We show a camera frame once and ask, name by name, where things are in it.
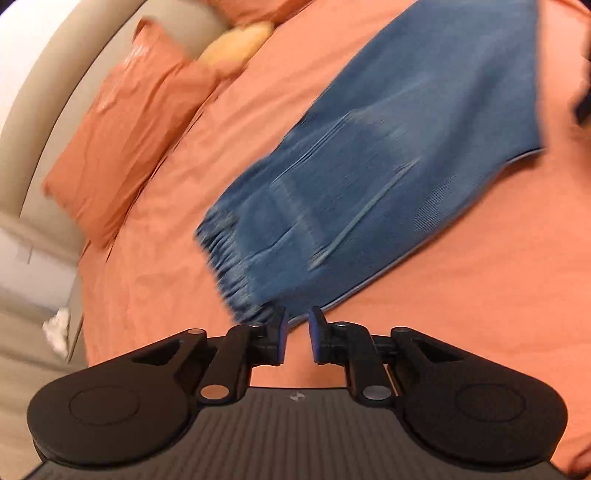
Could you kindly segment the blue denim pants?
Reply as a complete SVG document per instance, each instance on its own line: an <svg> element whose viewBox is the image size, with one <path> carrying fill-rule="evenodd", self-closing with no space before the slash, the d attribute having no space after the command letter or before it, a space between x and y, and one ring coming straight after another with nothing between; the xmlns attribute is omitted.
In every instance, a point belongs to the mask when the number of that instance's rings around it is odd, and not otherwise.
<svg viewBox="0 0 591 480"><path fill-rule="evenodd" d="M329 308L543 148L533 1L419 1L346 64L195 236L235 321Z"/></svg>

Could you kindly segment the white crumpled cloth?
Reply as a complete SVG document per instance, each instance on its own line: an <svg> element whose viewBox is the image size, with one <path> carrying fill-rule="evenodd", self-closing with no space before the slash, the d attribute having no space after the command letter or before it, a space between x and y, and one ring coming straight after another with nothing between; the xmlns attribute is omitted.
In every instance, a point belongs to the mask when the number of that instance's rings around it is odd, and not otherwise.
<svg viewBox="0 0 591 480"><path fill-rule="evenodd" d="M42 325L42 331L47 343L53 352L62 359L66 359L69 354L69 324L70 310L63 307Z"/></svg>

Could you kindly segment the orange pillow left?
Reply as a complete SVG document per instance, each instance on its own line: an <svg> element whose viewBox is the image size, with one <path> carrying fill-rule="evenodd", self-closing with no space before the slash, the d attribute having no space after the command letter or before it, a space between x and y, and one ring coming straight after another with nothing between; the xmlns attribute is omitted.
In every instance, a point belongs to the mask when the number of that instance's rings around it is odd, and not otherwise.
<svg viewBox="0 0 591 480"><path fill-rule="evenodd" d="M131 50L103 81L42 191L87 241L106 247L165 152L217 86L157 22L142 18Z"/></svg>

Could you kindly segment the orange pillow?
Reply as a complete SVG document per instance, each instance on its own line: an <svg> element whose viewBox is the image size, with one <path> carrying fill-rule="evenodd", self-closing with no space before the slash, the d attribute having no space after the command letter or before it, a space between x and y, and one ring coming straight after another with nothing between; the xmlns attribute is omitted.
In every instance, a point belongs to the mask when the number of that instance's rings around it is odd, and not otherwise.
<svg viewBox="0 0 591 480"><path fill-rule="evenodd" d="M281 24L307 7L311 0L206 0L205 3L230 24L245 26L257 22Z"/></svg>
<svg viewBox="0 0 591 480"><path fill-rule="evenodd" d="M142 18L131 50L103 81L42 191L87 241L106 247L165 152L217 86L157 22Z"/></svg>

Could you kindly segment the beige upholstered headboard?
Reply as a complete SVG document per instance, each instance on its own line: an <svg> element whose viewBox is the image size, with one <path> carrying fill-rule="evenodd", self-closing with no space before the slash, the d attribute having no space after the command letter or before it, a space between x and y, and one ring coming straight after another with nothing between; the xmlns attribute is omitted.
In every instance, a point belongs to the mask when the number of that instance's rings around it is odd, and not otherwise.
<svg viewBox="0 0 591 480"><path fill-rule="evenodd" d="M1 227L24 243L75 262L79 228L41 183L143 17L196 57L228 23L200 1L81 1L49 39L1 129Z"/></svg>

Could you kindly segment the yellow plush cushion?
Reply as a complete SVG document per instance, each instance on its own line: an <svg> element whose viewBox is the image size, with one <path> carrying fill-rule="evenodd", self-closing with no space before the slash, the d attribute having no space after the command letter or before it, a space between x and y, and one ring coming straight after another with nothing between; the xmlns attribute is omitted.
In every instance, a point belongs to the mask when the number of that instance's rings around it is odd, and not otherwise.
<svg viewBox="0 0 591 480"><path fill-rule="evenodd" d="M273 31L273 23L266 21L237 26L208 45L198 61L218 70L242 67L270 39Z"/></svg>

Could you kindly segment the orange pillow right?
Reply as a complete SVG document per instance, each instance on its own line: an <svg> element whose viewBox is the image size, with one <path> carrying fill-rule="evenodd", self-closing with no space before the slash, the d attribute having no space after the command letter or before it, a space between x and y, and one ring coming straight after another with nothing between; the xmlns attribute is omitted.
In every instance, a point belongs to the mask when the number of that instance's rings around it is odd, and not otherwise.
<svg viewBox="0 0 591 480"><path fill-rule="evenodd" d="M281 24L307 7L311 0L206 0L205 3L230 24L245 26L257 22Z"/></svg>

